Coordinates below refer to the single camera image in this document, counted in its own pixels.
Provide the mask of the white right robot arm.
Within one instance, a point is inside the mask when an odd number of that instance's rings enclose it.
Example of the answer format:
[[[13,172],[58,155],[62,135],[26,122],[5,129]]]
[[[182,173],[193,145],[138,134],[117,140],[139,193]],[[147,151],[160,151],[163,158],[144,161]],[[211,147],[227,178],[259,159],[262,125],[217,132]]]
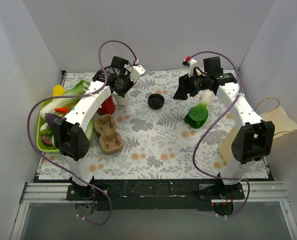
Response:
[[[178,89],[173,99],[187,100],[200,91],[212,91],[231,114],[238,132],[231,144],[232,158],[219,173],[222,181],[215,185],[215,194],[226,199],[246,172],[246,164],[259,161],[271,152],[275,125],[263,120],[250,106],[237,79],[231,73],[224,73],[218,56],[203,60],[206,74],[197,73],[197,61],[187,57],[183,65],[188,73],[179,77]]]

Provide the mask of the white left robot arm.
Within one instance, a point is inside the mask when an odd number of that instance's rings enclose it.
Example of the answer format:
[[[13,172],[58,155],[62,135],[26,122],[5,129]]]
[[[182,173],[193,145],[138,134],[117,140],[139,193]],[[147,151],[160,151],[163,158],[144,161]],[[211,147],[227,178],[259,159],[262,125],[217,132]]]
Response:
[[[55,147],[68,161],[72,180],[79,185],[77,193],[84,200],[95,194],[94,186],[89,184],[93,175],[85,158],[90,148],[87,126],[112,93],[125,97],[145,72],[141,65],[131,65],[128,60],[114,56],[109,66],[94,75],[86,96],[62,119],[52,123]]]

